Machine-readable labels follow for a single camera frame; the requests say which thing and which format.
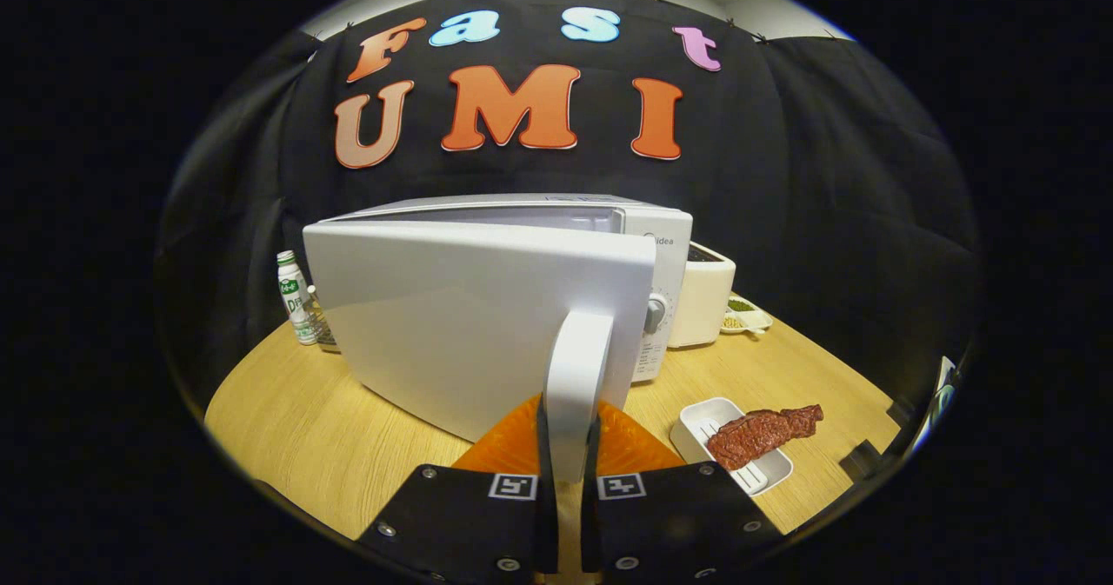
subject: microwave control knob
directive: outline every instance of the microwave control knob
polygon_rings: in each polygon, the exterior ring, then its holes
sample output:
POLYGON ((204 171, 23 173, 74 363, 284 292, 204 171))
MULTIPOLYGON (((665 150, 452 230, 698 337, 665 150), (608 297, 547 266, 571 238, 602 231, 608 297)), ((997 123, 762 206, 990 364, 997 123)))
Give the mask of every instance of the microwave control knob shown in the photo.
POLYGON ((666 308, 664 297, 650 295, 649 308, 646 310, 646 333, 657 333, 661 320, 664 320, 666 308))

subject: white tray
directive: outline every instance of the white tray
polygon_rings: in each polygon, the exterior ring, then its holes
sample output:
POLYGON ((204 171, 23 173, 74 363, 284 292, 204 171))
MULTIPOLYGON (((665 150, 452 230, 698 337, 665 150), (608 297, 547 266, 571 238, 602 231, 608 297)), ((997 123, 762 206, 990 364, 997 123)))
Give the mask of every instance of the white tray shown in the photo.
POLYGON ((743 333, 752 331, 762 335, 766 333, 768 327, 772 325, 772 318, 765 313, 762 308, 750 303, 750 300, 745 299, 745 297, 731 295, 728 300, 740 300, 754 308, 754 311, 731 311, 729 307, 723 308, 722 315, 722 327, 719 328, 720 333, 743 333), (727 318, 733 318, 738 320, 741 327, 728 327, 727 318))
MULTIPOLYGON (((741 418, 741 409, 727 398, 711 398, 702 403, 689 404, 680 410, 680 419, 669 432, 669 439, 677 452, 689 464, 713 462, 715 457, 707 449, 707 440, 720 426, 741 418)), ((778 483, 792 474, 792 462, 780 448, 766 453, 730 473, 731 478, 749 496, 758 496, 772 489, 778 483)))

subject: letter s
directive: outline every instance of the letter s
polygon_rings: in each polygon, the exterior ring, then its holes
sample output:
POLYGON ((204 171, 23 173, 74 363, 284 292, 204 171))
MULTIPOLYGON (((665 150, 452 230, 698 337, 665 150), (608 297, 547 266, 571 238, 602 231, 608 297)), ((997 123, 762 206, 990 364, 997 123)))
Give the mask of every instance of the letter s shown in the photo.
POLYGON ((564 38, 611 42, 619 36, 617 24, 621 20, 614 11, 595 10, 594 7, 571 7, 564 10, 560 18, 569 22, 560 27, 564 38))

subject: piece of meat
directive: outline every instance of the piece of meat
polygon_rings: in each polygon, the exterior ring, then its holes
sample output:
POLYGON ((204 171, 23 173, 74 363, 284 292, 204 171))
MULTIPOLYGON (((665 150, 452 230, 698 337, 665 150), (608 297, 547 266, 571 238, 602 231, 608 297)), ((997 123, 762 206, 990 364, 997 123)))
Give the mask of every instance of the piece of meat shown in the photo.
POLYGON ((816 423, 824 419, 818 404, 800 409, 749 412, 727 423, 707 440, 707 449, 727 470, 737 470, 788 439, 816 435, 816 423))

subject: orange letter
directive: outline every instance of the orange letter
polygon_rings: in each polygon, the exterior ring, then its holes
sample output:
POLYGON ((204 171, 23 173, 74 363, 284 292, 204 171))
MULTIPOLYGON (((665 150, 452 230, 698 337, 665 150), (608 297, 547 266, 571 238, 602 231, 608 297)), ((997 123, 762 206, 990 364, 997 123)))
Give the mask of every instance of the orange letter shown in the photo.
POLYGON ((383 126, 378 140, 372 146, 359 142, 359 113, 371 101, 366 93, 358 95, 336 106, 336 160, 351 169, 367 168, 391 157, 402 133, 402 105, 406 93, 414 89, 413 81, 397 81, 380 90, 383 101, 383 126))
POLYGON ((641 157, 674 160, 680 157, 680 146, 672 138, 677 99, 683 91, 677 86, 656 78, 636 78, 633 86, 641 93, 641 129, 630 149, 641 157))
POLYGON ((370 73, 385 69, 391 59, 385 58, 383 54, 387 50, 391 53, 397 53, 398 50, 402 50, 403 46, 406 46, 406 40, 410 39, 407 31, 420 30, 423 26, 425 26, 425 18, 414 18, 410 22, 404 23, 404 26, 391 28, 383 31, 383 33, 373 34, 359 42, 363 51, 359 53, 359 62, 356 63, 355 69, 348 75, 348 82, 358 81, 370 73))
POLYGON ((450 73, 449 81, 456 83, 456 113, 441 148, 474 150, 483 146, 485 138, 476 130, 480 115, 495 145, 505 146, 529 112, 530 125, 518 137, 522 146, 571 149, 575 133, 569 130, 568 107, 578 78, 580 70, 571 66, 538 66, 512 93, 490 66, 471 66, 450 73))

